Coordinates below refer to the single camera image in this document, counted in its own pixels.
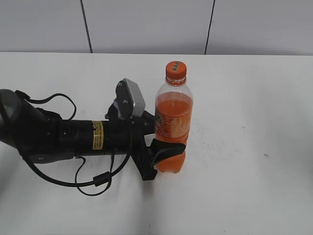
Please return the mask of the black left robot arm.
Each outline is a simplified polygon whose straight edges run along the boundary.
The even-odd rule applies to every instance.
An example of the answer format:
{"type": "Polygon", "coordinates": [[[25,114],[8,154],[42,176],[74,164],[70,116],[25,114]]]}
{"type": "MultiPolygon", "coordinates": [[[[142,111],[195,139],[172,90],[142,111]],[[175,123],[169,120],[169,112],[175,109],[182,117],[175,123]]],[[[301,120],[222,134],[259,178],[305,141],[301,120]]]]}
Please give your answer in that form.
{"type": "Polygon", "coordinates": [[[153,140],[154,116],[144,111],[133,116],[130,96],[117,92],[116,99],[101,121],[62,119],[58,113],[38,107],[21,91],[0,92],[0,140],[18,150],[23,160],[40,177],[54,184],[71,187],[43,174],[38,164],[49,164],[82,156],[124,154],[133,159],[141,178],[153,180],[155,165],[184,152],[183,143],[153,140]]]}

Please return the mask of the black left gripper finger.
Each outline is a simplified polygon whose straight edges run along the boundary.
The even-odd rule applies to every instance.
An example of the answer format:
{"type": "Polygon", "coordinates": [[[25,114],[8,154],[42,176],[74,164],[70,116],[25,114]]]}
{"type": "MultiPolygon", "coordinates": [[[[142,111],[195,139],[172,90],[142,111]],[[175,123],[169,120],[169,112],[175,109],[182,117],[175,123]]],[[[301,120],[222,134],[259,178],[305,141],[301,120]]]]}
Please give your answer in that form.
{"type": "Polygon", "coordinates": [[[183,143],[169,143],[153,139],[147,147],[150,164],[155,166],[170,157],[182,154],[185,149],[186,145],[183,143]]]}
{"type": "Polygon", "coordinates": [[[155,133],[155,116],[147,111],[143,112],[143,132],[144,135],[155,133]]]}

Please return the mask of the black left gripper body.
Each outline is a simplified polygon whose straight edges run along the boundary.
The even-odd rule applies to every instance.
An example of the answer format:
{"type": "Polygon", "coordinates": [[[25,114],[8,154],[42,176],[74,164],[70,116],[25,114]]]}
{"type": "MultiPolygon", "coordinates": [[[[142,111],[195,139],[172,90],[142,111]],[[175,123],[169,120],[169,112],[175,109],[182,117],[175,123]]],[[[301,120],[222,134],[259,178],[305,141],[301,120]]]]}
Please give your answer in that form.
{"type": "Polygon", "coordinates": [[[154,180],[157,170],[150,163],[145,135],[152,134],[152,125],[144,125],[147,120],[142,117],[122,118],[116,101],[109,107],[105,115],[105,153],[126,154],[122,164],[112,172],[119,173],[132,158],[143,181],[154,180]]]}

